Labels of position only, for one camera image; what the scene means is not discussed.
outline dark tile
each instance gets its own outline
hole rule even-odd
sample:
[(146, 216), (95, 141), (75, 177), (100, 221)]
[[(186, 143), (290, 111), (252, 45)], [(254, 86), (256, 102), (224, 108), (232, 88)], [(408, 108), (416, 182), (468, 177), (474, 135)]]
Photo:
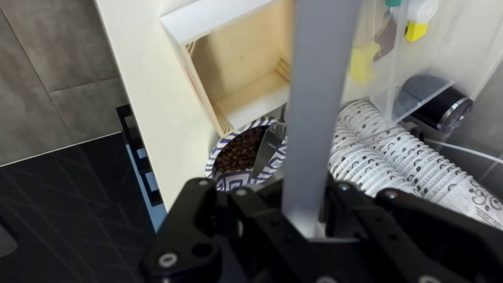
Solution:
[(139, 283), (138, 276), (122, 267), (108, 265), (97, 275), (98, 283), (120, 281), (120, 283)]
[(72, 215), (56, 215), (43, 213), (45, 218), (58, 229), (59, 234), (64, 234), (67, 242), (78, 245), (80, 242), (102, 242), (109, 243), (106, 234), (95, 221), (92, 215), (87, 216), (72, 216)]
[(75, 283), (73, 279), (39, 279), (39, 283)]
[(114, 108), (127, 103), (120, 80), (102, 80), (50, 92), (75, 141), (117, 132)]
[(80, 146), (111, 202), (120, 204), (135, 229), (153, 232), (120, 135)]
[(50, 251), (61, 257), (69, 268), (72, 268), (81, 278), (91, 279), (91, 275), (94, 273), (91, 264), (81, 257), (81, 254), (75, 249), (73, 242), (69, 238), (69, 232), (72, 232), (70, 229), (75, 226), (67, 226), (64, 232), (61, 232), (54, 227), (48, 216), (39, 210), (14, 204), (9, 207), (15, 210), (25, 224), (37, 232), (37, 237), (43, 240), (47, 246), (50, 246)]
[(100, 221), (117, 223), (122, 226), (130, 226), (130, 221), (125, 218), (124, 209), (120, 204), (113, 204), (95, 212), (95, 216)]
[(31, 177), (14, 177), (18, 190), (28, 194), (29, 201), (32, 201), (36, 207), (72, 216), (81, 216), (89, 213), (87, 207), (84, 205), (84, 201), (80, 196), (76, 196), (70, 187), (67, 187), (67, 190), (62, 191), (62, 188), (54, 190), (42, 187), (39, 182), (36, 182), (36, 179)]
[(92, 0), (1, 0), (0, 4), (48, 91), (116, 75)]
[(100, 187), (98, 180), (94, 176), (94, 171), (89, 165), (86, 166), (75, 166), (65, 158), (59, 158), (58, 166), (61, 169), (61, 174), (65, 176), (70, 182), (70, 185), (84, 198), (89, 201), (95, 201), (100, 204), (111, 204), (108, 199), (108, 194)]
[(87, 204), (87, 209), (89, 209), (94, 215), (98, 213), (100, 210), (109, 207), (108, 204), (102, 204), (102, 202), (89, 202), (89, 201), (86, 201), (86, 204)]
[(124, 249), (124, 248), (117, 248), (117, 249), (124, 257), (125, 264), (128, 265), (128, 268), (139, 271), (139, 260), (144, 256), (146, 248), (142, 251)]
[(62, 190), (64, 193), (75, 193), (69, 179), (61, 172), (59, 163), (51, 154), (28, 158), (9, 166), (4, 166), (4, 172), (10, 179), (34, 183), (37, 187), (47, 187)]
[(78, 146), (64, 147), (61, 150), (54, 150), (53, 157), (64, 160), (67, 165), (87, 168), (87, 163)]
[(9, 256), (0, 257), (0, 281), (86, 281), (89, 276), (69, 267), (69, 264), (58, 256), (50, 243), (40, 237), (43, 229), (32, 227), (31, 218), (26, 213), (12, 213), (0, 202), (0, 213), (9, 221), (17, 234), (18, 248)]
[(124, 259), (111, 245), (103, 245), (92, 240), (80, 240), (75, 243), (75, 249), (89, 262), (94, 270), (103, 268), (106, 264), (127, 267)]
[(26, 198), (18, 191), (18, 188), (6, 177), (4, 171), (0, 169), (0, 199), (25, 202)]
[(116, 245), (120, 245), (124, 248), (144, 249), (153, 238), (153, 234), (131, 229), (127, 226), (111, 224), (105, 221), (102, 221), (102, 226), (105, 227), (109, 238), (113, 238)]
[(69, 144), (62, 119), (1, 12), (0, 42), (0, 163)]

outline white panel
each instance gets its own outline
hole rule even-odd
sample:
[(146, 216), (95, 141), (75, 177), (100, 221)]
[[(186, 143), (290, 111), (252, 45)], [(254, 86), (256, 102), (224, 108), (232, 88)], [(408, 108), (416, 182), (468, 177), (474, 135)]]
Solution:
[(230, 92), (216, 102), (234, 128), (278, 108), (287, 100), (289, 84), (278, 73), (271, 72), (238, 92)]
[(202, 176), (215, 130), (158, 15), (175, 0), (97, 0), (164, 207)]
[(179, 43), (188, 43), (270, 3), (273, 0), (199, 0), (160, 21)]
[(446, 9), (436, 17), (454, 20), (440, 42), (433, 69), (454, 80), (466, 95), (476, 97), (503, 55), (503, 1), (501, 0), (463, 0), (454, 1), (457, 10)]

